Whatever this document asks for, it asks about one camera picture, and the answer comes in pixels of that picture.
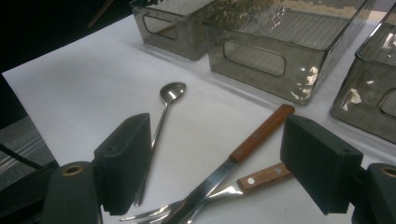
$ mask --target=plastic container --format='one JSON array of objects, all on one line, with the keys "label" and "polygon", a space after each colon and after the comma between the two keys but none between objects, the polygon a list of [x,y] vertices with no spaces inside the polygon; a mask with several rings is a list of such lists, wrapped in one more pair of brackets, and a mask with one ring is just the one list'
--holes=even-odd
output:
[{"label": "plastic container", "polygon": [[331,115],[396,144],[396,4],[355,54]]},{"label": "plastic container", "polygon": [[371,0],[240,0],[205,20],[211,70],[306,105],[367,20]]},{"label": "plastic container", "polygon": [[204,19],[234,0],[134,0],[134,13],[143,42],[185,58],[207,53]]}]

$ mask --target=wooden handle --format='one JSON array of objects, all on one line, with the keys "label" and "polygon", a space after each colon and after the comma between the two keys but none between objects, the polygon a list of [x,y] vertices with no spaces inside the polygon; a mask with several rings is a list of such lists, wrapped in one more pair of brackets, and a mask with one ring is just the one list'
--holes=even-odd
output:
[{"label": "wooden handle", "polygon": [[237,180],[237,183],[245,194],[255,192],[256,190],[263,189],[291,177],[291,172],[285,167],[285,164],[281,162],[252,175],[242,177]]},{"label": "wooden handle", "polygon": [[283,124],[289,114],[294,113],[292,105],[280,106],[253,134],[251,134],[230,156],[230,160],[244,161],[259,145]]}]

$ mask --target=metal spoon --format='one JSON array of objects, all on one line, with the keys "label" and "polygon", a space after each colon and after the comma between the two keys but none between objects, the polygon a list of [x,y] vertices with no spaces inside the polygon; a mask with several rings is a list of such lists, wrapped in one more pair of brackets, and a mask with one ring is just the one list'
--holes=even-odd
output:
[{"label": "metal spoon", "polygon": [[[184,91],[186,91],[186,84],[182,82],[172,82],[161,88],[160,95],[163,99],[163,103],[165,104],[165,108],[163,109],[163,114],[161,115],[160,122],[157,126],[157,130],[155,130],[155,134],[151,142],[151,155],[154,155],[155,148],[157,147],[157,142],[160,138],[161,129],[163,128],[163,122],[165,120],[169,105],[179,96],[181,96]],[[145,176],[140,183],[139,189],[134,196],[134,206],[139,206],[142,203],[148,176],[149,170],[147,170],[147,172],[145,173]]]}]

